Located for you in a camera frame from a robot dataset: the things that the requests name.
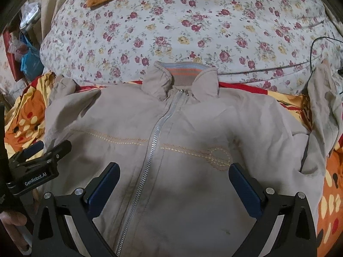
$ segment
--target beige jacket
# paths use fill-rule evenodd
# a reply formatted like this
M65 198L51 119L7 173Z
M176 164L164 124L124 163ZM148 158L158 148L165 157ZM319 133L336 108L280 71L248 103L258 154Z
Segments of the beige jacket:
M68 139L73 148L41 192L70 194L118 163L120 180L94 221L124 257L231 256L255 222L228 179L233 162L264 187L303 191L317 224L325 157L342 123L323 70L308 86L311 133L272 97L218 88L217 70L199 64L156 62L142 85L75 94L63 79L46 111L45 145Z

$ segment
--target jacket collar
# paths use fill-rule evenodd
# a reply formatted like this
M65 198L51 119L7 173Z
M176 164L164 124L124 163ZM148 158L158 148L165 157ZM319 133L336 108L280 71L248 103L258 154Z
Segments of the jacket collar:
M156 61L146 73L142 90L162 101L168 97L172 86L190 86L193 96L198 101L217 98L217 69L193 62Z

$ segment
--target plastic bag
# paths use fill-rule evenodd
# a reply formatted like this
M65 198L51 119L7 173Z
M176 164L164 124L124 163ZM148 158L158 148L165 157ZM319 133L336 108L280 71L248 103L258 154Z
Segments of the plastic bag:
M28 41L25 35L23 35L22 40L26 42L29 51L22 58L21 71L28 80L33 81L42 74L44 66L39 57L39 50Z
M22 20L20 22L19 29L24 29L25 26L29 25L30 23L33 23L34 20L40 17L40 3L34 2L29 3L26 1L24 5L21 7L21 13L22 13Z
M27 45L13 35L11 35L9 44L10 46L8 47L7 52L14 54L14 59L18 62L21 62L23 56L29 51Z

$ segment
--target pillow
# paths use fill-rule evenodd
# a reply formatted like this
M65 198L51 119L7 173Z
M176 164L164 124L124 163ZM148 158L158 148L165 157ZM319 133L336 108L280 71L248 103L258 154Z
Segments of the pillow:
M154 61L194 61L217 67L222 82L296 94L313 39L341 38L321 0L86 2L67 0L41 46L42 63L78 83L140 80ZM339 65L337 47L315 42L314 67L328 56Z

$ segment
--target black cable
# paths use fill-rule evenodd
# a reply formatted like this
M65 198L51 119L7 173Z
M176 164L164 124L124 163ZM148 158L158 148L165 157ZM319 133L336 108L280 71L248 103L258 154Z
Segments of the black cable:
M334 39L333 37L317 37L316 39L313 40L312 44L311 44L311 48L310 48L310 73L312 74L313 73L313 70L312 70L312 49L313 49L313 45L314 43L317 41L317 40L320 40L320 39L329 39L329 40L336 40L340 43L343 43L343 41L341 40L338 40L338 39Z

